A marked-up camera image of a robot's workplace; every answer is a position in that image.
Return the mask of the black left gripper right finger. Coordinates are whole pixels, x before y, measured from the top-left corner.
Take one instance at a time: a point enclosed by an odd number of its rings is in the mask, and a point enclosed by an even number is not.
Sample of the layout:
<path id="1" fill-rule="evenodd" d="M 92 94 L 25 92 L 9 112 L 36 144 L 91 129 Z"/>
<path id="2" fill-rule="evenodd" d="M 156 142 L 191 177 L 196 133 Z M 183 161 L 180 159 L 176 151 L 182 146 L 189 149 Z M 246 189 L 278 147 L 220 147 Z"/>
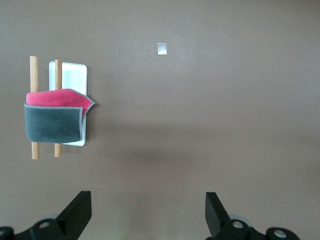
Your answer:
<path id="1" fill-rule="evenodd" d="M 215 192 L 205 195 L 205 220 L 210 232 L 209 240 L 298 240 L 292 231 L 270 227 L 260 233 L 244 217 L 229 215 Z"/>

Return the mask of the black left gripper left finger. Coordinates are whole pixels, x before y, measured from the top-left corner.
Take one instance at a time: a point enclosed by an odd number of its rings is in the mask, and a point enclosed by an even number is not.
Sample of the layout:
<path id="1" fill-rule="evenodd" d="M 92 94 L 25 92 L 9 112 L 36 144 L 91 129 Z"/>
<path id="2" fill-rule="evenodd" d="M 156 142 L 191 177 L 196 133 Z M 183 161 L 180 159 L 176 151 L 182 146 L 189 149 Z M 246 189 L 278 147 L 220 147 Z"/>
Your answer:
<path id="1" fill-rule="evenodd" d="M 56 218 L 40 220 L 17 234 L 12 227 L 2 226 L 0 238 L 2 240 L 77 240 L 91 218 L 91 192 L 81 191 Z"/>

